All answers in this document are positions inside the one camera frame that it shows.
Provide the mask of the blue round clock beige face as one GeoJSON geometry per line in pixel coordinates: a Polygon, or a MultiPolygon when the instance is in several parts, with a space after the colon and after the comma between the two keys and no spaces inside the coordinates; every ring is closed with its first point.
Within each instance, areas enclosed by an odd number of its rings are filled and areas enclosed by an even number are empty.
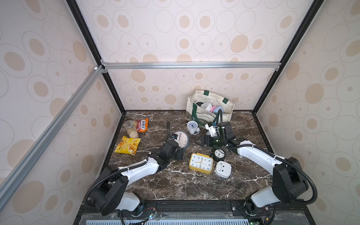
{"type": "Polygon", "coordinates": [[[181,149],[187,149],[189,146],[189,137],[183,131],[176,131],[172,133],[172,139],[178,143],[181,149]]]}

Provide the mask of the small black round clock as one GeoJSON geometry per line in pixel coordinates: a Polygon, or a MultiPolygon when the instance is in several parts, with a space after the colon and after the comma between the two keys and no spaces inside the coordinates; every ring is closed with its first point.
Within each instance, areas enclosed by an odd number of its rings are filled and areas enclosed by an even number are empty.
{"type": "Polygon", "coordinates": [[[213,148],[211,150],[211,154],[210,157],[215,161],[215,162],[219,162],[219,161],[224,161],[225,159],[225,152],[222,149],[218,149],[218,148],[213,148]]]}

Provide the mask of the small white round clock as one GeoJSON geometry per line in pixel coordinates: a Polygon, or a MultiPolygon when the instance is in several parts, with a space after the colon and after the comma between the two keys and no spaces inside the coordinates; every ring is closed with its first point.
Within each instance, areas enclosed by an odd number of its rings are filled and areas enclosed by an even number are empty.
{"type": "Polygon", "coordinates": [[[200,133],[199,125],[195,121],[189,121],[187,123],[187,130],[191,135],[197,135],[200,133]]]}

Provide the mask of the white square clock orange hands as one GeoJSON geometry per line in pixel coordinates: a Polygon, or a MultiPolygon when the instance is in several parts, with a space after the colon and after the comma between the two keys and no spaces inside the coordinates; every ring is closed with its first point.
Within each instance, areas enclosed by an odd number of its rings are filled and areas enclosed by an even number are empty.
{"type": "Polygon", "coordinates": [[[203,110],[211,112],[213,105],[210,102],[205,102],[200,105],[203,110]]]}

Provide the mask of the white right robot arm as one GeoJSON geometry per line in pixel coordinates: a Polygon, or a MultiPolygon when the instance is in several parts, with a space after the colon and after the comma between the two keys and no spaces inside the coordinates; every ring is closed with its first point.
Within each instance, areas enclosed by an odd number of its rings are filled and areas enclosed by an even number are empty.
{"type": "Polygon", "coordinates": [[[208,134],[203,137],[202,146],[225,147],[229,151],[246,157],[268,171],[272,185],[247,197],[245,205],[262,208],[269,204],[292,202],[312,204],[318,198],[318,191],[312,179],[302,170],[300,162],[294,158],[275,155],[251,141],[236,137],[231,124],[207,123],[208,134]]]}

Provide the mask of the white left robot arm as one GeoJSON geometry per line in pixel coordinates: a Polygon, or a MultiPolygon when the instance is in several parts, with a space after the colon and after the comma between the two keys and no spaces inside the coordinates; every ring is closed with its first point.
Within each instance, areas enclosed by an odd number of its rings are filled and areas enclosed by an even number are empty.
{"type": "Polygon", "coordinates": [[[174,160],[183,160],[187,147],[188,140],[169,139],[141,162],[121,168],[107,166],[86,192],[84,205],[96,208],[103,216],[115,210],[140,215],[144,203],[134,193],[127,192],[127,187],[146,176],[161,172],[174,160]]]}

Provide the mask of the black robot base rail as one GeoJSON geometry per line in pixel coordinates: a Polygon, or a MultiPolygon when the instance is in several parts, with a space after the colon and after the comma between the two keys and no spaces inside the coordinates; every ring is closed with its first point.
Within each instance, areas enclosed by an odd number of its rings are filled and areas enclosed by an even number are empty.
{"type": "Polygon", "coordinates": [[[145,201],[139,215],[126,210],[101,215],[82,206],[75,225],[313,225],[306,206],[277,203],[245,213],[240,200],[153,200],[145,201]]]}

